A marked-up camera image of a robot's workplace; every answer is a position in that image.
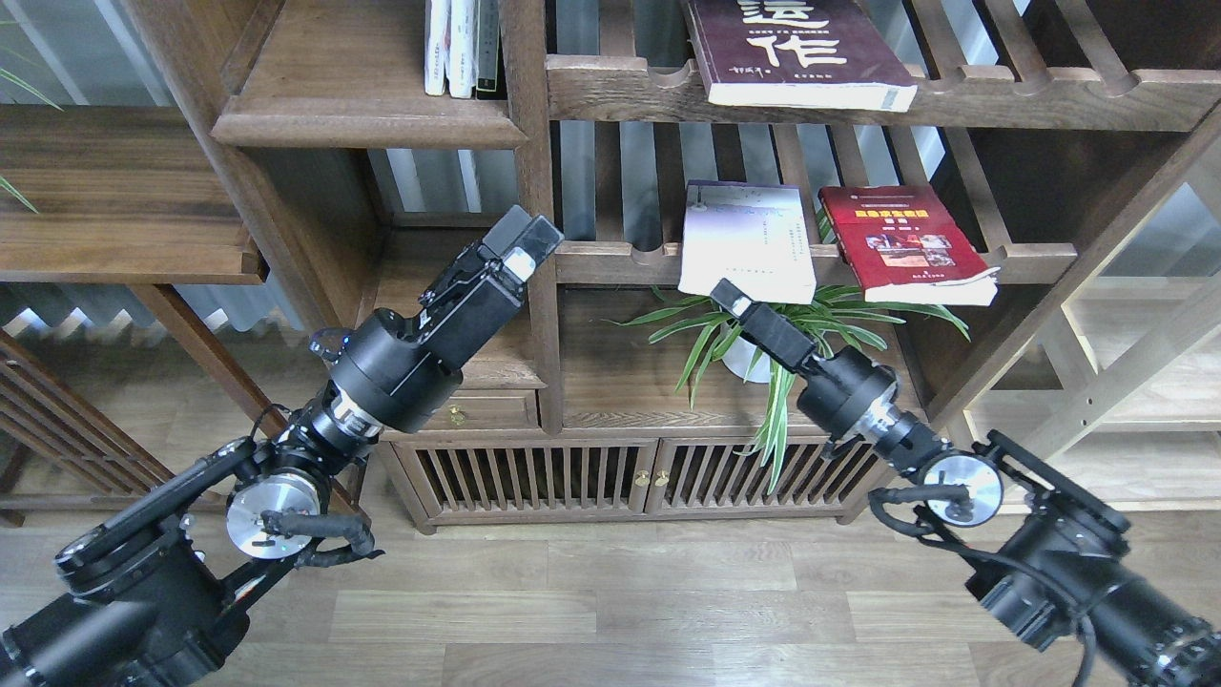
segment cabinet door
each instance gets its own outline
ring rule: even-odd
[[[663,439],[645,513],[844,516],[858,506],[861,493],[877,487],[882,475],[868,445],[825,461],[819,458],[822,442],[795,443],[789,444],[784,471],[769,493],[772,467],[759,466],[757,454],[745,455],[747,444],[744,439]]]
[[[397,445],[435,523],[624,520],[643,513],[656,441]]]

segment wooden cabinet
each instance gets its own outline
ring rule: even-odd
[[[711,123],[725,179],[746,167],[734,124],[769,124],[778,176],[802,188],[811,212],[803,150],[829,149],[845,184],[877,183],[853,126],[884,127],[888,173],[932,183],[985,260],[1002,266],[996,303],[963,309],[971,340],[937,322],[883,331],[891,347],[879,358],[900,372],[901,401],[941,427],[991,387],[1221,132],[1212,31],[1221,5],[1186,5],[1034,0],[1018,16],[1005,0],[974,2],[1001,57],[973,65],[943,5],[910,0],[927,68],[910,67],[918,83],[911,111],[879,113],[709,105],[694,62],[661,70],[631,55],[628,0],[600,4],[601,55],[549,54],[548,4],[502,0],[507,103],[422,95],[419,0],[125,0],[310,325],[352,323],[374,304],[413,311],[419,287],[454,251],[444,242],[486,227],[480,215],[398,217],[440,228],[391,227],[354,149],[513,149],[521,204],[554,217],[556,122],[595,122],[596,239],[564,242],[531,279],[529,311],[468,366],[464,394],[484,399],[492,416],[477,430],[442,417],[418,436],[387,437],[405,471],[399,484],[415,486],[433,523],[537,520],[543,511],[850,517],[864,491],[890,478],[882,466],[868,456],[841,466],[801,458],[777,497],[757,494],[759,475],[742,477],[733,447],[762,415],[759,392],[717,371],[692,409],[670,389],[681,343],[647,347],[646,332],[607,321],[650,306],[641,286],[676,282],[685,183],[676,122]],[[657,157],[659,228],[632,240],[620,196],[621,121],[652,122]],[[937,170],[921,162],[917,126],[938,129],[946,155]],[[453,228],[463,226],[471,231]],[[834,246],[816,244],[811,257],[823,283],[851,282]],[[532,416],[518,406],[530,399]],[[801,420],[792,434],[797,456],[825,439]],[[584,489],[589,475],[579,483],[571,475],[604,461],[609,472],[595,482],[612,476],[618,488],[563,492]],[[664,488],[631,487],[639,472],[656,483],[663,465]],[[537,497],[529,491],[536,484]]]

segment white flower pot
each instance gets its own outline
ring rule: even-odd
[[[755,351],[757,350],[758,347],[739,336],[733,343],[730,343],[729,351],[725,353],[724,359],[720,359],[720,362],[725,364],[729,372],[736,375],[746,382],[767,384],[767,382],[772,379],[772,359],[769,359],[767,354],[763,354],[763,356],[759,358],[759,362],[755,364],[755,370],[751,370],[750,375],[746,375],[747,369],[751,367],[751,360],[755,358]]]

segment wooden drawer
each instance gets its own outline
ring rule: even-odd
[[[538,427],[534,389],[459,389],[425,431],[523,430]]]

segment red book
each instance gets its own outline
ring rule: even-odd
[[[916,81],[855,0],[684,0],[708,101],[906,112]]]
[[[828,185],[818,192],[869,301],[988,305],[996,271],[928,185]]]

